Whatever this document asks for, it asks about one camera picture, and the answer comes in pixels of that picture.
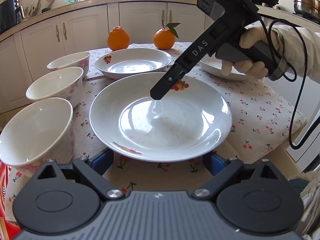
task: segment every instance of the gloved hand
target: gloved hand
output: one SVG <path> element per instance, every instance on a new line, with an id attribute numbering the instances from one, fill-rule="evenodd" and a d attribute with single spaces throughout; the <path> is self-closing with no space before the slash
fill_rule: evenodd
<path id="1" fill-rule="evenodd" d="M 271 40 L 276 50 L 278 51 L 278 34 L 273 30 L 271 31 Z M 251 28 L 247 32 L 242 34 L 239 41 L 239 46 L 243 49 L 249 49 L 257 41 L 263 41 L 264 43 L 268 44 L 267 37 L 262 26 Z M 237 71 L 257 79 L 264 78 L 268 74 L 268 69 L 265 68 L 265 65 L 262 61 L 252 63 L 250 60 L 242 60 L 239 62 L 222 60 L 222 74 L 224 76 L 228 76 L 231 73 L 232 66 L 234 66 Z"/>

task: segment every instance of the white plate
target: white plate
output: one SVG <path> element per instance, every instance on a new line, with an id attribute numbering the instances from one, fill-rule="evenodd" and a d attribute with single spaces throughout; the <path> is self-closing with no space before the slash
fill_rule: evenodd
<path id="1" fill-rule="evenodd" d="M 121 79 L 145 72 L 161 72 L 170 64 L 170 54 L 147 48 L 121 49 L 98 58 L 95 67 L 105 76 Z"/>
<path id="2" fill-rule="evenodd" d="M 155 101 L 150 89 L 163 75 L 130 76 L 96 96 L 89 118 L 101 142 L 122 155 L 148 162 L 188 160 L 221 144 L 232 125 L 223 97 L 213 87 L 185 76 L 185 84 Z"/>
<path id="3" fill-rule="evenodd" d="M 205 55 L 199 61 L 199 65 L 204 71 L 207 71 L 208 73 L 220 78 L 224 78 L 228 80 L 246 80 L 249 78 L 249 76 L 238 72 L 234 67 L 232 67 L 232 71 L 230 75 L 228 76 L 222 75 L 221 73 L 222 62 L 220 59 L 216 59 L 215 54 L 213 54 L 212 57 Z"/>

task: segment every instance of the orange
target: orange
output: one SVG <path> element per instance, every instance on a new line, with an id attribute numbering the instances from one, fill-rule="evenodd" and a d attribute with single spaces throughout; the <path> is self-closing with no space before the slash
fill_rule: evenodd
<path id="1" fill-rule="evenodd" d="M 153 43 L 158 49 L 171 49 L 176 37 L 169 29 L 160 29 L 153 36 Z"/>
<path id="2" fill-rule="evenodd" d="M 108 36 L 108 46 L 112 51 L 126 49 L 129 46 L 129 35 L 122 27 L 114 27 Z"/>

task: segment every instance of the red package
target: red package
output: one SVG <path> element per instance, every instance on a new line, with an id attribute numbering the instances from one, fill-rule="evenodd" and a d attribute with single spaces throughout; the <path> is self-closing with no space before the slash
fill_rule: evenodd
<path id="1" fill-rule="evenodd" d="M 0 162 L 0 182 L 1 182 L 1 206 L 0 206 L 0 240 L 10 240 L 17 233 L 20 232 L 20 228 L 5 220 L 4 212 L 4 199 L 5 190 L 8 185 L 9 174 L 11 167 Z"/>

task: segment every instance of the cherry print tablecloth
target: cherry print tablecloth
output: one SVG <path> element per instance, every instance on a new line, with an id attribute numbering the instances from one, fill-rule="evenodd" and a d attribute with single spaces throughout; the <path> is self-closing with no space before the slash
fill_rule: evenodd
<path id="1" fill-rule="evenodd" d="M 175 60 L 189 44 L 177 42 L 168 53 Z M 153 44 L 132 44 L 130 47 L 154 48 Z M 74 158 L 83 155 L 92 157 L 105 148 L 91 130 L 89 109 L 95 96 L 113 82 L 94 67 L 95 60 L 107 52 L 110 49 L 91 51 L 88 76 L 83 82 L 83 99 L 74 109 Z M 219 155 L 225 158 L 237 155 L 245 163 L 253 163 L 288 137 L 293 106 L 260 80 L 249 78 L 239 82 L 228 81 L 211 76 L 198 66 L 188 75 L 214 87 L 230 106 L 233 125 L 228 138 L 216 149 Z M 305 116 L 298 113 L 293 131 L 305 122 Z M 127 193 L 132 189 L 192 191 L 212 176 L 204 168 L 201 158 L 178 163 L 147 163 L 115 153 L 113 165 L 104 177 Z M 15 221 L 12 202 L 27 180 L 26 176 L 12 168 L 5 196 L 6 217 L 9 221 Z"/>

